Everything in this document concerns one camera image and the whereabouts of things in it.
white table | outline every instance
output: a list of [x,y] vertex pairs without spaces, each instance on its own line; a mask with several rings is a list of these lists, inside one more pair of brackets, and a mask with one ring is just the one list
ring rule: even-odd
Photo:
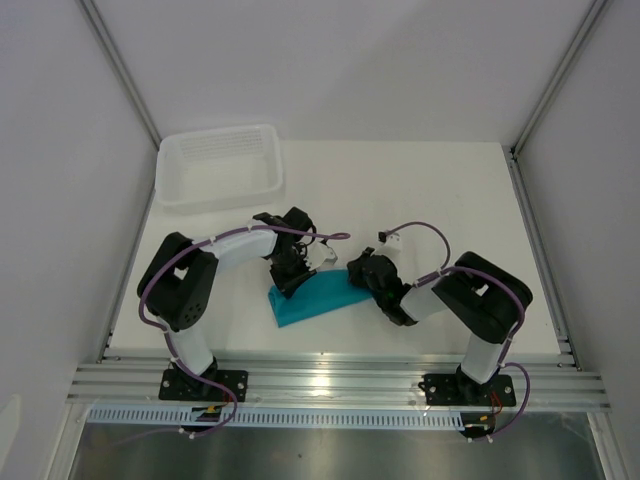
[[[375,246],[377,232],[410,220],[437,225],[449,238],[452,261],[473,250],[524,281],[534,301],[511,353],[559,353],[554,326],[497,143],[283,142],[284,198],[270,205],[192,216],[169,215],[155,204],[119,312],[110,347],[164,347],[162,335],[137,316],[136,286],[164,237],[213,235],[246,224],[255,213],[284,215],[293,205],[309,213],[320,232],[348,231],[332,242],[337,266]],[[401,232],[399,267],[412,281],[444,258],[427,229]],[[446,311],[413,327],[397,327],[373,300],[278,328],[267,291],[269,265],[256,259],[216,277],[200,320],[215,350],[338,352],[404,355],[463,353],[469,333]]]

